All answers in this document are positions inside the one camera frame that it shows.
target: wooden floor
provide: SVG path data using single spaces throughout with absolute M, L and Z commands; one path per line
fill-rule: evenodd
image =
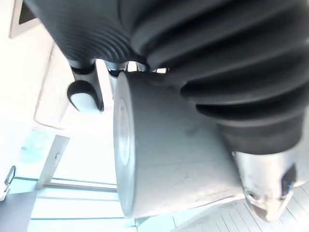
M 245 200 L 228 203 L 181 232 L 309 232 L 309 183 L 297 187 L 280 220 L 264 222 L 252 215 Z

